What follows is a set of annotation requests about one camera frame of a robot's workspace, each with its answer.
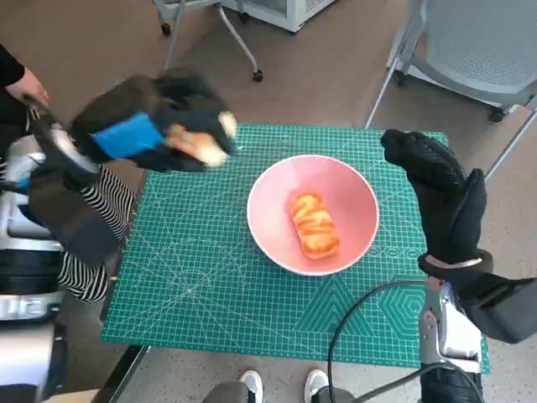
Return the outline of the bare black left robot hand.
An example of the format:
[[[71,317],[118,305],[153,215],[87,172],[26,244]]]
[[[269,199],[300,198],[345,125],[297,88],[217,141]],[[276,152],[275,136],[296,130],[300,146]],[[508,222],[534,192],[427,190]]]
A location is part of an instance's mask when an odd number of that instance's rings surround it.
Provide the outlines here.
[[[154,171],[203,171],[234,150],[237,120],[199,75],[132,76],[89,102],[70,124],[79,150],[99,164],[131,160]]]

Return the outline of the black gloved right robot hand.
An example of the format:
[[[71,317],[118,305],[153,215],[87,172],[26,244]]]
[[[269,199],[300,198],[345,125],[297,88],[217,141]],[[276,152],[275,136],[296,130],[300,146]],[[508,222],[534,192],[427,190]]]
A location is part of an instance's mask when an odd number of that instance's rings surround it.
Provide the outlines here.
[[[381,144],[385,159],[404,169],[414,189],[427,254],[444,264],[481,258],[487,205],[483,171],[466,173],[448,147],[423,133],[389,129]]]

